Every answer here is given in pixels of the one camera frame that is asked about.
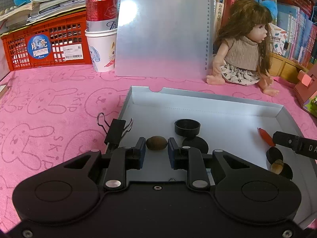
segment barcode label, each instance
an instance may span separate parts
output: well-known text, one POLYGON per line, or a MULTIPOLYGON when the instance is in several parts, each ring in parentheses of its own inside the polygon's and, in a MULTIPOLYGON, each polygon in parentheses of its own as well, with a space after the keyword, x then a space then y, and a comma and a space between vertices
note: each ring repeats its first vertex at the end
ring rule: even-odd
POLYGON ((83 59, 81 44, 63 46, 65 60, 78 60, 83 59))
POLYGON ((65 56, 66 59, 69 59, 69 58, 77 58, 77 57, 83 58, 82 55, 66 55, 66 56, 65 56))

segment white paper cup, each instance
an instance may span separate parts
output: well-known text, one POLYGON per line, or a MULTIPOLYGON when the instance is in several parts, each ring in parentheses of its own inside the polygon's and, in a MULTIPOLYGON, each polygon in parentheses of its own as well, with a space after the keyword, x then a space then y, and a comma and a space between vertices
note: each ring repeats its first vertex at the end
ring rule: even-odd
POLYGON ((117 29, 89 32, 85 30, 91 61, 98 72, 115 68, 117 29))

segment doll hair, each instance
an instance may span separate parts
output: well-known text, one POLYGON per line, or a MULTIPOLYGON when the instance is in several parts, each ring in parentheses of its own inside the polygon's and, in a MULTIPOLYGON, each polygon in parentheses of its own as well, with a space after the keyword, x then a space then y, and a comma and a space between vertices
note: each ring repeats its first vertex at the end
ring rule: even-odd
POLYGON ((265 24, 267 36, 258 44, 260 72, 266 74, 270 69, 270 34, 269 23, 272 22, 271 12, 254 0, 236 0, 230 8, 227 23, 219 29, 215 45, 219 47, 224 39, 240 39, 246 36, 258 24, 265 24))

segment doll foot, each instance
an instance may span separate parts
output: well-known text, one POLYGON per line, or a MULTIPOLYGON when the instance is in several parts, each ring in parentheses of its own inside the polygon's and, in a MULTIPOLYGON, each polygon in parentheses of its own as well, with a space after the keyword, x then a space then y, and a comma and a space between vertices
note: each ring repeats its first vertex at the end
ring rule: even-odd
POLYGON ((209 85, 223 85, 225 81, 222 77, 215 77, 213 75, 207 75, 207 83, 209 85))
POLYGON ((275 97, 279 93, 279 91, 271 87, 267 87, 266 89, 263 90, 263 93, 271 97, 275 97))

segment white tray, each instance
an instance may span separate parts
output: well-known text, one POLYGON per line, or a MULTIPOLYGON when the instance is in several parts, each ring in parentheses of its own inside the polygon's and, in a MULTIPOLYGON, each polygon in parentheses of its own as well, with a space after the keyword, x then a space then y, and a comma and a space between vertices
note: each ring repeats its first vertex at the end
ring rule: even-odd
MULTIPOLYGON (((120 143, 122 147, 134 146, 139 137, 147 139, 155 135, 166 140, 174 137, 181 146, 183 137, 174 132, 174 122, 189 118, 201 123, 199 137, 208 143, 209 154, 214 149, 223 149, 265 169, 270 167, 266 159, 268 145, 257 128, 265 129, 271 136, 275 131, 302 136, 283 105, 170 88, 156 93, 148 87, 132 86, 118 118, 134 120, 131 132, 120 143)), ((291 149, 277 147, 292 168, 292 181, 302 193, 294 221, 305 228, 317 218, 317 165, 315 160, 297 155, 291 149)), ((170 178, 186 180, 186 171, 171 169, 167 148, 159 152, 147 150, 143 168, 127 171, 128 181, 170 178)))

